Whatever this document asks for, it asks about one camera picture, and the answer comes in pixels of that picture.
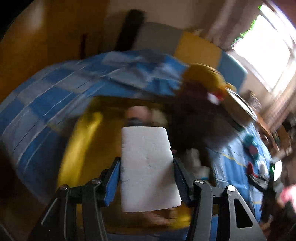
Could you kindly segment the person's right hand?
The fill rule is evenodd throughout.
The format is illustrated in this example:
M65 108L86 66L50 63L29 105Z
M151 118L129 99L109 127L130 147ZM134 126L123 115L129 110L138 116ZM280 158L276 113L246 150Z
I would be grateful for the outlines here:
M290 202L292 204L293 210L296 209L296 185L290 185L284 187L280 193L281 201L286 204Z

